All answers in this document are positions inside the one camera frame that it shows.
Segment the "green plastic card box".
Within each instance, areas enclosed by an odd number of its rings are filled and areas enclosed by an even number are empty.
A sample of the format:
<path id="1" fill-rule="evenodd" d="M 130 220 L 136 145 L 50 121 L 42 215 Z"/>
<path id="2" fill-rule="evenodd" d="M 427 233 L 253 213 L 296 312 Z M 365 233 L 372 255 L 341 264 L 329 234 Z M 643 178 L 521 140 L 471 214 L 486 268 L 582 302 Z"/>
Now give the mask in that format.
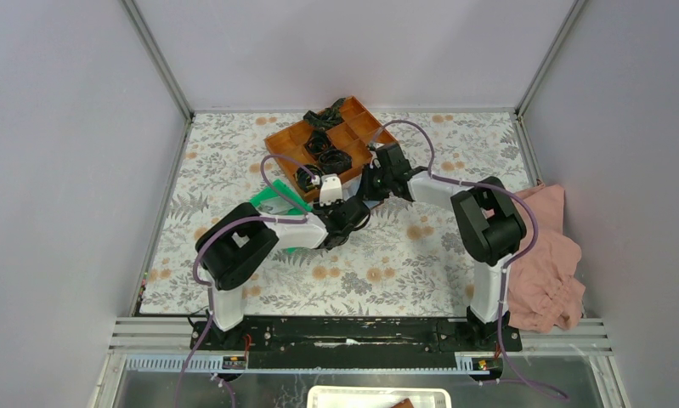
<path id="1" fill-rule="evenodd" d="M 291 188 L 276 181 L 249 201 L 263 218 L 283 224 L 307 221 L 311 208 Z"/>

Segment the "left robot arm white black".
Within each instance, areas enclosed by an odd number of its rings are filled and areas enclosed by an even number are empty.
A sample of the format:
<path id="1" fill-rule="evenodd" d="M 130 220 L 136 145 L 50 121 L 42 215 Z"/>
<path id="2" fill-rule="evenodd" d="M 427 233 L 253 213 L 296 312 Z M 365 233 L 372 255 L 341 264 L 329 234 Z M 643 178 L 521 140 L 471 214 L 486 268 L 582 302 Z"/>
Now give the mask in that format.
<path id="1" fill-rule="evenodd" d="M 242 338 L 242 286 L 274 250 L 331 250 L 364 228 L 371 210 L 356 195 L 343 198 L 342 186 L 322 179 L 320 199 L 303 215 L 275 215 L 243 202 L 196 242 L 195 282 L 207 288 L 210 338 L 232 349 Z"/>

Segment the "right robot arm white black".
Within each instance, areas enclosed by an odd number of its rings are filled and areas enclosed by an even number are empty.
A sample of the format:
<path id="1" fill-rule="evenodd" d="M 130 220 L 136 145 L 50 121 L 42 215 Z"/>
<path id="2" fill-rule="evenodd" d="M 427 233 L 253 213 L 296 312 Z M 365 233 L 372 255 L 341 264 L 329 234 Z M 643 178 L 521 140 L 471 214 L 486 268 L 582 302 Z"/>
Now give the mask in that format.
<path id="1" fill-rule="evenodd" d="M 396 196 L 452 211 L 467 254 L 474 260 L 474 295 L 467 316 L 467 341 L 479 350 L 500 338 L 496 324 L 508 312 L 504 304 L 511 271 L 527 234 L 512 195 L 496 177 L 467 183 L 432 175 L 426 167 L 412 167 L 399 144 L 370 147 L 374 158 L 362 170 L 358 195 L 366 201 Z"/>

